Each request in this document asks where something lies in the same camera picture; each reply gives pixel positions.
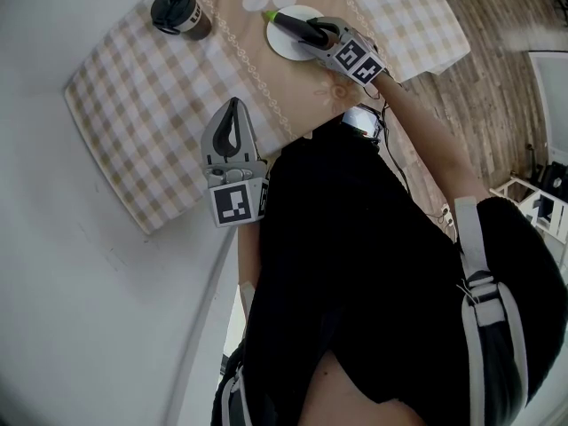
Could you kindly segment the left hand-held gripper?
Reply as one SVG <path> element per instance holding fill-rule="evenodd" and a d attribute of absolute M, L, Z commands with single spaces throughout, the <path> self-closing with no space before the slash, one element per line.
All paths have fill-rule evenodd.
<path fill-rule="evenodd" d="M 248 108 L 236 97 L 211 117 L 201 137 L 208 198 L 217 227 L 249 224 L 265 215 L 268 166 L 257 159 L 256 139 Z"/>

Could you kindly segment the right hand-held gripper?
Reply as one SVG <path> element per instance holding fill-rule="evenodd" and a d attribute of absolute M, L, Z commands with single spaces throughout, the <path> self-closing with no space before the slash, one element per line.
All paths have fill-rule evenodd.
<path fill-rule="evenodd" d="M 340 73 L 363 87 L 369 85 L 385 65 L 375 47 L 345 20 L 337 17 L 316 17 L 306 21 L 312 28 L 339 34 L 337 42 L 322 45 L 298 41 L 298 46 L 321 65 Z"/>

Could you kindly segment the purple eggplant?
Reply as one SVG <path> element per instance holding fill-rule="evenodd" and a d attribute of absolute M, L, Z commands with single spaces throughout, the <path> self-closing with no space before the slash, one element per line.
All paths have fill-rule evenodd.
<path fill-rule="evenodd" d="M 311 25 L 308 21 L 276 11 L 267 11 L 264 15 L 268 21 L 294 36 L 299 43 L 308 44 L 322 50 L 328 47 L 329 38 L 327 34 L 322 29 Z"/>

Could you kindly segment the person's right forearm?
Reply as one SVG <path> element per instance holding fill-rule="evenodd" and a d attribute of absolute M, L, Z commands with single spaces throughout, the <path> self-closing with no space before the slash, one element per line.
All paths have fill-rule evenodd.
<path fill-rule="evenodd" d="M 489 197 L 467 153 L 440 120 L 385 73 L 380 73 L 372 84 L 383 96 L 450 205 L 463 197 L 473 197 L 477 201 Z"/>

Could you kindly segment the person's left forearm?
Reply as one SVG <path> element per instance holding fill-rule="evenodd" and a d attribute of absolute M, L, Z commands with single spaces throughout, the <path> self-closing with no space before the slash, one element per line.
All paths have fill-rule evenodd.
<path fill-rule="evenodd" d="M 261 272 L 259 236 L 259 223 L 241 225 L 238 229 L 239 288 L 246 319 L 249 317 Z"/>

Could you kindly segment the white round plate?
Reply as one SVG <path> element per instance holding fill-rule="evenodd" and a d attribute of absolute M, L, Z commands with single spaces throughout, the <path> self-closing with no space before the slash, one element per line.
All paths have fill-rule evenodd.
<path fill-rule="evenodd" d="M 309 20 L 323 16 L 320 11 L 306 5 L 290 5 L 279 9 L 279 12 L 299 20 Z M 285 59 L 307 61 L 315 58 L 314 55 L 299 45 L 296 37 L 293 37 L 271 21 L 267 23 L 265 34 L 267 43 L 272 50 Z"/>

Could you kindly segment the black lidded drink bottle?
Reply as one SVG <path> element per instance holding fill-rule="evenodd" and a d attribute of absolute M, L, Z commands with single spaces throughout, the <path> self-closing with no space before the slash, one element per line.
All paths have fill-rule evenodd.
<path fill-rule="evenodd" d="M 200 41 L 212 30 L 198 0 L 154 0 L 150 15 L 153 26 L 167 35 Z"/>

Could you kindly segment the person in dark shirt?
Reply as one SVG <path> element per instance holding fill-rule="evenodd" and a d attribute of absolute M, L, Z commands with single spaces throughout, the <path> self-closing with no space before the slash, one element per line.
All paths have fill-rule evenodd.
<path fill-rule="evenodd" d="M 409 197 L 368 140 L 330 123 L 286 147 L 260 224 L 261 272 L 245 339 L 229 358 L 211 426 L 297 426 L 331 351 L 375 403 L 426 426 L 509 426 L 561 351 L 568 288 L 541 236 L 499 197 L 477 204 L 485 273 L 473 291 L 462 244 Z"/>

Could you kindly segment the white framed door panel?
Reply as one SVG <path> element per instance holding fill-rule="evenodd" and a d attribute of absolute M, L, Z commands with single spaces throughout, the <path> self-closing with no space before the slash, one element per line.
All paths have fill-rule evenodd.
<path fill-rule="evenodd" d="M 568 51 L 529 51 L 547 134 L 550 162 L 568 167 Z"/>

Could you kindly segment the black floor equipment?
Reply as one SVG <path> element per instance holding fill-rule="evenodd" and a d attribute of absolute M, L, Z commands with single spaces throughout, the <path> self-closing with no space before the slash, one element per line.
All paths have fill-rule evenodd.
<path fill-rule="evenodd" d="M 525 148 L 531 160 L 529 183 L 547 193 L 561 193 L 563 185 L 568 186 L 568 167 L 558 162 L 547 166 L 538 164 L 533 146 L 527 144 Z"/>

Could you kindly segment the person's bare leg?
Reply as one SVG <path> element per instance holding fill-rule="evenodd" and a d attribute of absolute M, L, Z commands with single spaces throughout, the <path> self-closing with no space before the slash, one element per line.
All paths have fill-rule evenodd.
<path fill-rule="evenodd" d="M 335 354 L 326 352 L 312 375 L 297 426 L 426 426 L 409 406 L 391 400 L 375 403 L 345 373 Z"/>

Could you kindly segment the white rack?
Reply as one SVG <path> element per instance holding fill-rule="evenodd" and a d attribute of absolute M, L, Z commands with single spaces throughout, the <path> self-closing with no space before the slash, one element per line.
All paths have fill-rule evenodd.
<path fill-rule="evenodd" d="M 519 177 L 491 188 L 490 193 L 512 201 L 533 227 L 568 244 L 568 203 Z"/>

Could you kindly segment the black chest recorder device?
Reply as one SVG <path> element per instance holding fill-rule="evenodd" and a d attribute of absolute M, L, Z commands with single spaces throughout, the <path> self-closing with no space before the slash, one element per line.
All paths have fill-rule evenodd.
<path fill-rule="evenodd" d="M 342 123 L 354 128 L 363 138 L 378 139 L 383 125 L 380 115 L 370 106 L 359 104 L 343 113 Z"/>

